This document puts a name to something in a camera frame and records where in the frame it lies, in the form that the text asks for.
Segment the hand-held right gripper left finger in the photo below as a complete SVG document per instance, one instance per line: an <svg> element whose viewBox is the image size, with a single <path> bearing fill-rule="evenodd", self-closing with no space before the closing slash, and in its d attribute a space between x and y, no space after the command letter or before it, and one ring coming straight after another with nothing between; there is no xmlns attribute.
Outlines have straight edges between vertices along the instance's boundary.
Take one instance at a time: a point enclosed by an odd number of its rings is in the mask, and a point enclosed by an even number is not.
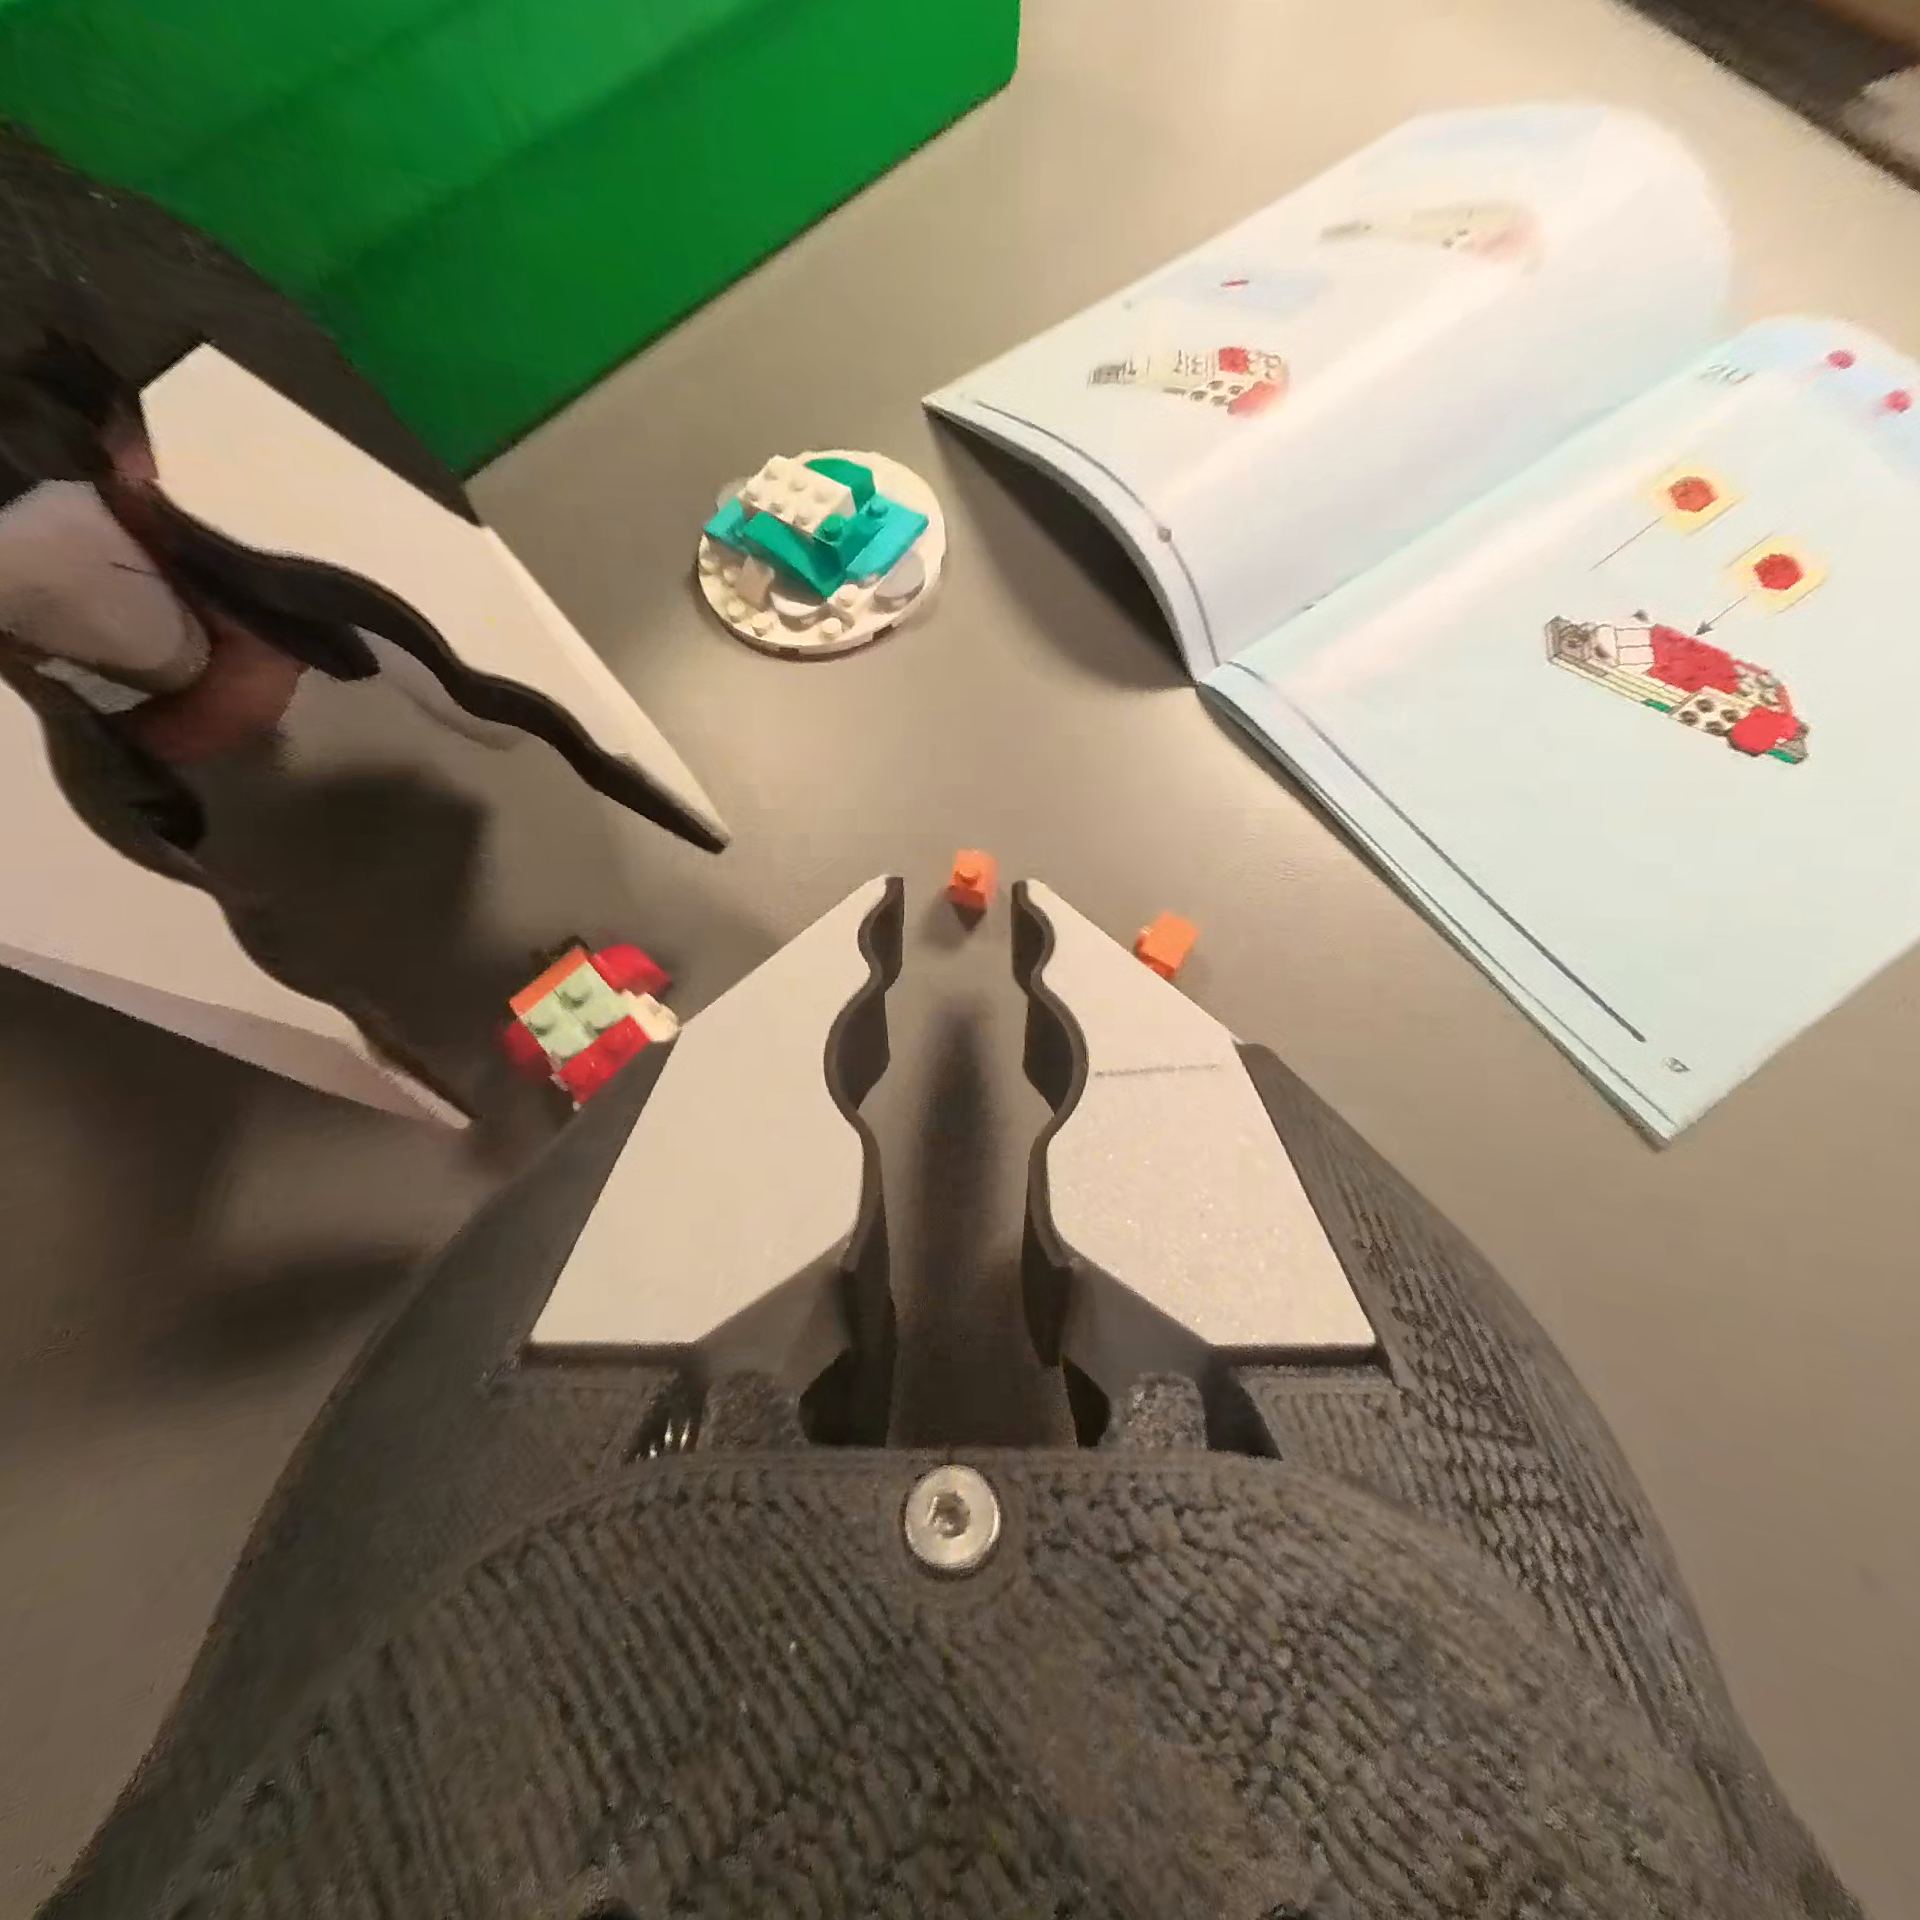
<svg viewBox="0 0 1920 1920"><path fill-rule="evenodd" d="M694 1016L531 1329L531 1361L814 1388L892 1335L881 1150L905 886L873 878Z"/></svg>

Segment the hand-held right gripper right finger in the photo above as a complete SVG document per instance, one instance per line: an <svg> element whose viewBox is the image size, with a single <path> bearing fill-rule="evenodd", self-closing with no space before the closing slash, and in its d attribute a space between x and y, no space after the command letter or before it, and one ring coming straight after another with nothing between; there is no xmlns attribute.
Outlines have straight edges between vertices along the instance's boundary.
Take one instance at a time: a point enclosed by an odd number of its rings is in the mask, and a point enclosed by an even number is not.
<svg viewBox="0 0 1920 1920"><path fill-rule="evenodd" d="M1024 1316L1108 1403L1142 1377L1379 1361L1376 1329L1234 1034L1040 881L1013 892Z"/></svg>

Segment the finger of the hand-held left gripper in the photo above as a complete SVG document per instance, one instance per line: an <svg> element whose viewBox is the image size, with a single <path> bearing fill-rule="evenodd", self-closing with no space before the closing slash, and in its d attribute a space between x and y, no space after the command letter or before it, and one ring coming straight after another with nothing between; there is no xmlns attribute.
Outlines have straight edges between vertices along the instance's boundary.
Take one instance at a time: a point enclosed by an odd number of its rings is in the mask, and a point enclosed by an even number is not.
<svg viewBox="0 0 1920 1920"><path fill-rule="evenodd" d="M730 827L504 539L201 346L139 394L181 555L350 634L350 679L394 658L459 721L554 748L594 792L718 852Z"/></svg>
<svg viewBox="0 0 1920 1920"><path fill-rule="evenodd" d="M4 968L378 1113L470 1127L378 1014L129 804L125 776L97 712L4 658Z"/></svg>

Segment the white red green lego model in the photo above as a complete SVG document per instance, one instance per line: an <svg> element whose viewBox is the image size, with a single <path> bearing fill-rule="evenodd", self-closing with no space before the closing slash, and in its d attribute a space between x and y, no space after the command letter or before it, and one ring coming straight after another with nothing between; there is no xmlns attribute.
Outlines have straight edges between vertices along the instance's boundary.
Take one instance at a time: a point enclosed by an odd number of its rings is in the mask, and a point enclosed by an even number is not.
<svg viewBox="0 0 1920 1920"><path fill-rule="evenodd" d="M510 1066L581 1112L642 1051L673 1042L681 1023L666 1006L673 974L636 944L581 940L545 951L499 1028Z"/></svg>

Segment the green plastic bins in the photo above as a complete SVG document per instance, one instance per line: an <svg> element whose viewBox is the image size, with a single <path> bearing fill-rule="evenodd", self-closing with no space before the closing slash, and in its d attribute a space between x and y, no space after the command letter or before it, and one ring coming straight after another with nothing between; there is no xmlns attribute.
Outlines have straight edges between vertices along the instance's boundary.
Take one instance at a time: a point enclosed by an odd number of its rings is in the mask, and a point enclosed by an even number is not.
<svg viewBox="0 0 1920 1920"><path fill-rule="evenodd" d="M1005 90L1018 2L4 6L4 121L474 473Z"/></svg>

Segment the round white and teal lego base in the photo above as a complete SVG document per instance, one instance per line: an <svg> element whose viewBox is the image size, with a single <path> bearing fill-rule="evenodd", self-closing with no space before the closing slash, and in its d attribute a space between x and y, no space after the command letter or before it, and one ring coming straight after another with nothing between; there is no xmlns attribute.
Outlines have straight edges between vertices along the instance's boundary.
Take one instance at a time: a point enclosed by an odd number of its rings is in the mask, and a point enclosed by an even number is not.
<svg viewBox="0 0 1920 1920"><path fill-rule="evenodd" d="M725 486L693 562L718 625L786 662L851 656L924 615L944 510L913 468L864 449L774 456Z"/></svg>

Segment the person's left hand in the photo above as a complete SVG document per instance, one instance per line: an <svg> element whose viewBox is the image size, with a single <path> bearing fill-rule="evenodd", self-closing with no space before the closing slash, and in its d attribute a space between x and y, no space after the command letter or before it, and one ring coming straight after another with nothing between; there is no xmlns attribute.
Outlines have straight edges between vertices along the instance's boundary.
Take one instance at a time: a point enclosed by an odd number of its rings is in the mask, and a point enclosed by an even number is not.
<svg viewBox="0 0 1920 1920"><path fill-rule="evenodd" d="M276 732L302 679L297 658L241 631L211 646L190 686L132 708L123 732L173 766L214 761Z"/></svg>

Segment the open light blue instruction booklet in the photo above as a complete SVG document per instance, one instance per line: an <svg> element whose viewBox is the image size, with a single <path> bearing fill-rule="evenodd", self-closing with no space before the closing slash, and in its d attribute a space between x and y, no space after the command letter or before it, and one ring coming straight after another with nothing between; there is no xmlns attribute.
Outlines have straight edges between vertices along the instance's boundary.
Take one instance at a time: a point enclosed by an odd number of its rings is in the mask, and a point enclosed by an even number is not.
<svg viewBox="0 0 1920 1920"><path fill-rule="evenodd" d="M1917 370L1637 113L1418 116L924 398L1674 1140L1916 950Z"/></svg>

